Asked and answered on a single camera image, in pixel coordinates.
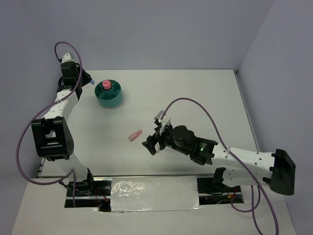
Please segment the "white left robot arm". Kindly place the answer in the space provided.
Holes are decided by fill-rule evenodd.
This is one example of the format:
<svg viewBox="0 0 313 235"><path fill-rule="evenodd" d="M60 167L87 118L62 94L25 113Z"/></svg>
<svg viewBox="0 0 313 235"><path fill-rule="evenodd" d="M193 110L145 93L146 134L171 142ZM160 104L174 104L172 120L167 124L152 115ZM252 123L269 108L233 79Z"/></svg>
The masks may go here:
<svg viewBox="0 0 313 235"><path fill-rule="evenodd" d="M31 123L38 156L55 163L64 173L74 171L69 178L69 189L91 195L96 189L91 171L74 154L74 140L67 125L71 111L78 103L82 87L91 76L72 59L61 63L62 77L58 82L56 104L41 118Z"/></svg>

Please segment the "pink-capped crayon bottle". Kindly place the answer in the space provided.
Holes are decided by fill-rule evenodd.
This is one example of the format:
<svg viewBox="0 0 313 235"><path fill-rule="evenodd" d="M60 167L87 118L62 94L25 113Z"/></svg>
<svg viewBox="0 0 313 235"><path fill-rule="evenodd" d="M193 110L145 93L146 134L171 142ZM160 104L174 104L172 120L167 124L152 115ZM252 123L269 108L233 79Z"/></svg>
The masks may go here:
<svg viewBox="0 0 313 235"><path fill-rule="evenodd" d="M102 89L105 90L105 91L108 91L112 88L112 84L110 82L110 80L104 80L102 82Z"/></svg>

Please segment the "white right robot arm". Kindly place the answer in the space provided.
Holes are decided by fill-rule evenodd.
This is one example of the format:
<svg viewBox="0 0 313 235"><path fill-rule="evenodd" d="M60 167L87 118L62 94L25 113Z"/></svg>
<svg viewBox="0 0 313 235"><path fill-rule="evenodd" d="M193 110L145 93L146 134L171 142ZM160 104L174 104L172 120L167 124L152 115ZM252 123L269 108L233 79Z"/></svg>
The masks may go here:
<svg viewBox="0 0 313 235"><path fill-rule="evenodd" d="M294 195L296 165L285 150L271 153L223 147L195 136L184 125L157 127L142 144L151 155L169 147L196 164L214 166L213 188L217 191L260 184L281 195Z"/></svg>

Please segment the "pink highlighter pen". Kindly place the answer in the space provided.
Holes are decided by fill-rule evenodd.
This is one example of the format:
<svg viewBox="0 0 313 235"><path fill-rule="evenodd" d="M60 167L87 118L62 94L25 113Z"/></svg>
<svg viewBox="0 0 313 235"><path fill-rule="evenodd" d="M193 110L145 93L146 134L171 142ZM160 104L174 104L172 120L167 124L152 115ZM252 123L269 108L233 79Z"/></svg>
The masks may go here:
<svg viewBox="0 0 313 235"><path fill-rule="evenodd" d="M137 130L134 133L132 133L130 136L128 136L129 141L134 141L136 138L138 138L142 134L142 130Z"/></svg>

